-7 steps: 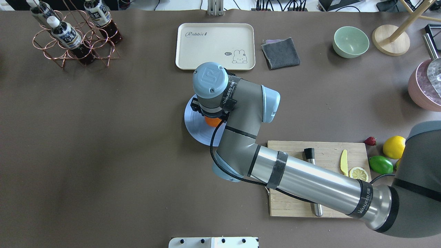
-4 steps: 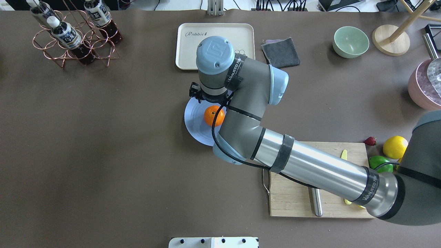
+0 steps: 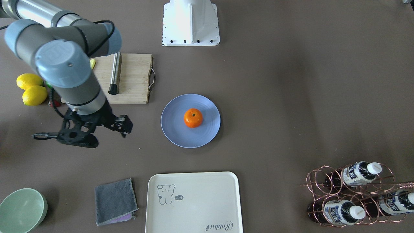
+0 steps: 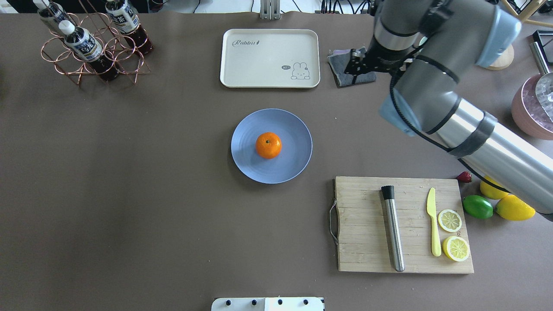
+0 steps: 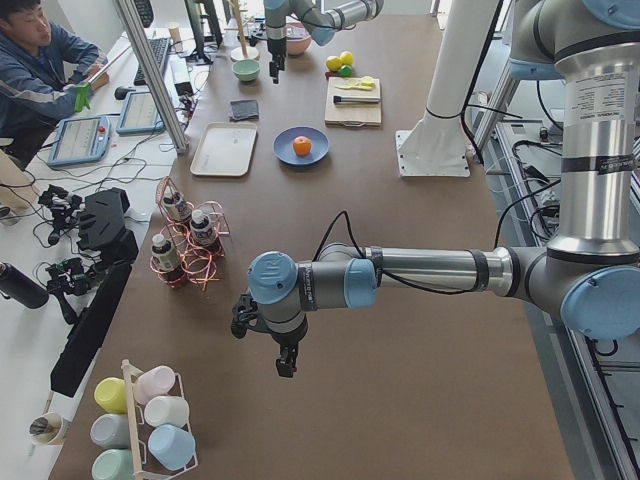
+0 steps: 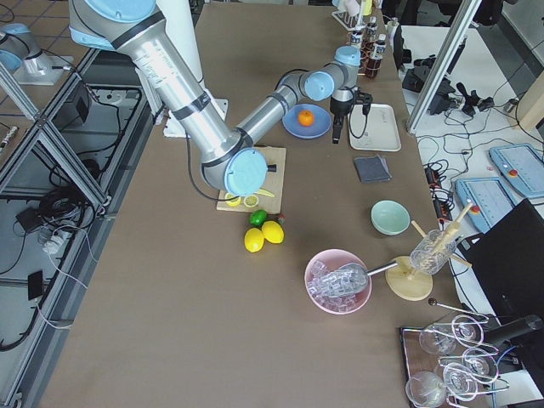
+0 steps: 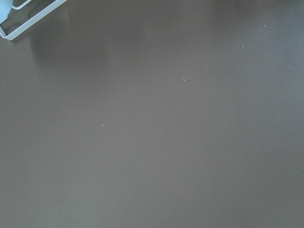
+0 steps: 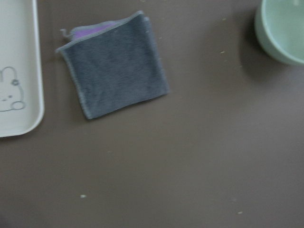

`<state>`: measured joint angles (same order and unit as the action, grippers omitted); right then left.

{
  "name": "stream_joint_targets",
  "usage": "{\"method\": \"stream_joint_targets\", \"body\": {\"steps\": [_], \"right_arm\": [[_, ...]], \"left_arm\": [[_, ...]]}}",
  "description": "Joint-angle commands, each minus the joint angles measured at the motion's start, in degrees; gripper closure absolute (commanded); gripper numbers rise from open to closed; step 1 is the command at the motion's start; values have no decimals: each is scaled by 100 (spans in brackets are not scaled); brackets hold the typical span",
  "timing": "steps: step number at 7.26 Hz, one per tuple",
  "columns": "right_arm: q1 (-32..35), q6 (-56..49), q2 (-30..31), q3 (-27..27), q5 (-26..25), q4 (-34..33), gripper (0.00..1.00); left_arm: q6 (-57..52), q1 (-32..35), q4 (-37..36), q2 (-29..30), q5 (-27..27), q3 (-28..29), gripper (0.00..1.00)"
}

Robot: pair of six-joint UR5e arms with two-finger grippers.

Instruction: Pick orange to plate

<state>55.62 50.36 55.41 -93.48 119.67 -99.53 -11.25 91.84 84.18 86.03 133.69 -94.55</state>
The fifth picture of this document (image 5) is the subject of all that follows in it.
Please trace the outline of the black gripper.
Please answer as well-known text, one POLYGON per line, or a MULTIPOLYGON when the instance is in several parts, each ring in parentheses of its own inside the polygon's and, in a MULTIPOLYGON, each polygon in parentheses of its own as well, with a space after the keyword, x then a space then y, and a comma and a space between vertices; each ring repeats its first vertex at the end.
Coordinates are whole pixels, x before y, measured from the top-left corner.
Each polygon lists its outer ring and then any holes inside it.
POLYGON ((280 377, 293 376, 297 371, 296 360, 299 351, 299 343, 308 331, 307 324, 299 325, 295 330, 287 333, 274 332, 271 337, 280 347, 279 357, 275 365, 280 377))
POLYGON ((268 51, 272 56, 269 62, 269 75, 274 83, 279 82, 280 68, 277 63, 284 63, 286 59, 286 38, 267 38, 268 51))

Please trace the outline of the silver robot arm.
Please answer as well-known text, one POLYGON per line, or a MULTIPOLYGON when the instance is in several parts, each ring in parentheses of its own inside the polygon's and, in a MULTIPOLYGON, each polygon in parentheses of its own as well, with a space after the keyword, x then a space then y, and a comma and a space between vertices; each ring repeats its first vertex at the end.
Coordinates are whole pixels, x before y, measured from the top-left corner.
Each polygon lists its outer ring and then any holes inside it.
POLYGON ((371 306, 382 285, 442 295, 490 291, 528 302, 595 340, 639 328, 639 249, 628 233, 639 5, 635 1, 519 1, 509 68, 518 80, 560 78, 565 107, 559 224, 534 247, 480 250, 364 247, 322 240, 298 263, 272 251, 248 269, 231 330, 271 336, 292 377, 307 314, 371 306))
POLYGON ((279 73, 285 70, 288 17, 296 17, 312 40, 323 46, 337 31, 376 18, 383 9, 384 1, 349 1, 326 11, 317 7, 314 1, 307 0, 264 0, 263 6, 267 48, 271 54, 269 75, 273 83, 278 84, 279 73))

